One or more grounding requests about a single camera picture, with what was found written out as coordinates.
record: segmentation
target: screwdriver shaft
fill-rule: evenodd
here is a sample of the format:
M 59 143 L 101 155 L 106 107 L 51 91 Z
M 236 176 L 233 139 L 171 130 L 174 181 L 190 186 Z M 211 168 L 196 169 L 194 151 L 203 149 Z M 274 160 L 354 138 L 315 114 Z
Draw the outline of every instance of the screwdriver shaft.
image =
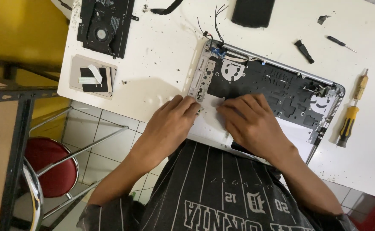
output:
M 348 49 L 350 49 L 350 50 L 352 50 L 352 51 L 354 51 L 354 52 L 356 52 L 357 53 L 357 51 L 355 51 L 355 50 L 353 50 L 353 49 L 351 49 L 350 47 L 348 47 L 348 46 L 346 46 L 346 45 L 344 45 L 345 47 L 347 47 Z

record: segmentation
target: red stool seat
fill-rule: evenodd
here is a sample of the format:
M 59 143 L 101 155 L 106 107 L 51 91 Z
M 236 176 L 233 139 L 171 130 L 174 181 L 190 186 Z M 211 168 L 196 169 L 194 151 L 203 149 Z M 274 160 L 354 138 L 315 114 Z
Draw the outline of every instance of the red stool seat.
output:
M 25 150 L 25 157 L 35 172 L 69 154 L 63 144 L 46 137 L 30 138 Z M 39 177 L 43 196 L 53 198 L 65 195 L 73 188 L 77 177 L 77 164 L 73 158 L 56 165 Z

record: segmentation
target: laptop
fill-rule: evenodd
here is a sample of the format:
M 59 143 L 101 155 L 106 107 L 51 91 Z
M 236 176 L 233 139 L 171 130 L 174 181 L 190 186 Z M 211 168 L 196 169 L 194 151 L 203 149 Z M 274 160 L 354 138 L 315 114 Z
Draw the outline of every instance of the laptop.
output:
M 202 105 L 188 139 L 269 164 L 237 144 L 216 106 L 263 93 L 284 134 L 308 164 L 344 97 L 338 83 L 220 41 L 205 43 L 188 95 Z

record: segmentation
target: hand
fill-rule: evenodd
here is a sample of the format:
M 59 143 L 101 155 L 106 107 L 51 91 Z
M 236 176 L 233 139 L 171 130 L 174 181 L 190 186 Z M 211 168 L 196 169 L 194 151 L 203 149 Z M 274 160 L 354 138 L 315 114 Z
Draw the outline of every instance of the hand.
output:
M 288 157 L 300 157 L 297 148 L 284 135 L 263 94 L 228 99 L 216 110 L 226 119 L 226 130 L 236 143 L 254 155 L 276 167 Z
M 193 97 L 176 95 L 154 113 L 130 154 L 148 168 L 158 166 L 186 139 L 200 107 Z

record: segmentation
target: small black screwdriver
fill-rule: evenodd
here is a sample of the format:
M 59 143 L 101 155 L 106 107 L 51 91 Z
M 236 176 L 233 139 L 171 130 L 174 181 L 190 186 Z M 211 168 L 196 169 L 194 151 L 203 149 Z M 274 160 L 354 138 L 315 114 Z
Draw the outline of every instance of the small black screwdriver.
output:
M 357 53 L 357 51 L 355 51 L 355 50 L 351 49 L 350 47 L 346 46 L 345 43 L 343 43 L 343 42 L 341 42 L 341 41 L 335 39 L 334 37 L 327 36 L 327 39 L 330 40 L 330 41 L 332 41 L 332 42 L 335 42 L 335 43 L 337 43 L 337 44 L 339 44 L 339 45 L 341 45 L 341 46 L 345 46 L 346 48 L 348 48 L 348 49 L 350 49 L 350 50 L 352 50 L 352 51 L 354 51 L 354 52 Z

